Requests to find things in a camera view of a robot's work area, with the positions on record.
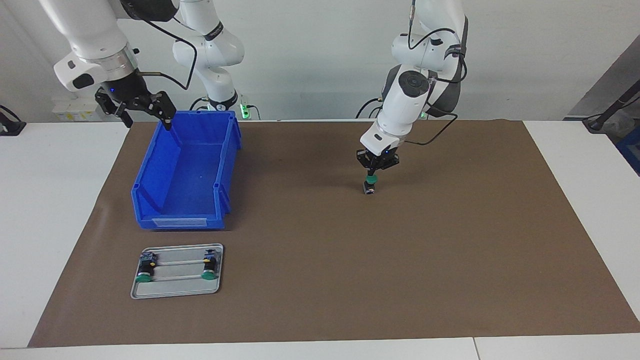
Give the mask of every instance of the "brown table surface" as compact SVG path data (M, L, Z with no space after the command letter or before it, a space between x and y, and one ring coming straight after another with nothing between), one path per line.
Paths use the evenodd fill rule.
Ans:
M520 122L460 121L402 146L373 196L355 159L369 124L242 124L215 232L135 222L155 126L131 129L29 346L640 332ZM217 294L129 297L144 248L214 242Z

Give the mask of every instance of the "dark blue bin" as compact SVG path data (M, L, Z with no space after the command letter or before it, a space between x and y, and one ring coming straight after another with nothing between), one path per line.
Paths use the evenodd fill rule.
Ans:
M158 123L131 190L143 229L223 229L241 148L232 111L178 111L171 131Z

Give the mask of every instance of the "white table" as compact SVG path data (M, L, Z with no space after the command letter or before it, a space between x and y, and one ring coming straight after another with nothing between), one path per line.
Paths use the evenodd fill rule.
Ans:
M640 178L605 136L589 134L580 123L526 125L639 316ZM28 344L125 135L117 123L30 124L17 138L0 138L0 359L640 358L640 334L20 349ZM46 271L24 266L36 252L47 258Z

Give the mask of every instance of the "blue bin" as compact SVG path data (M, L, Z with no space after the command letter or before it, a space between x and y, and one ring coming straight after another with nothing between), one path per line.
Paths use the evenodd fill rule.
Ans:
M241 148L232 111L178 111L158 123L131 190L143 229L224 229L229 186Z

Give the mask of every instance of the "green cap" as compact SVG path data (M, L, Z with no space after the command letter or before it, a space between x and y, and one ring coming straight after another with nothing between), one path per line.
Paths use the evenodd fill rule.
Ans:
M369 184L375 184L378 182L378 176L377 175L371 175L371 176L367 176L367 182Z
M151 282L151 275L140 274L136 276L136 282Z
M211 280L217 279L218 275L216 275L216 273L214 273L214 272L205 271L205 272L202 273L202 275L200 277L205 279L205 280L211 281Z

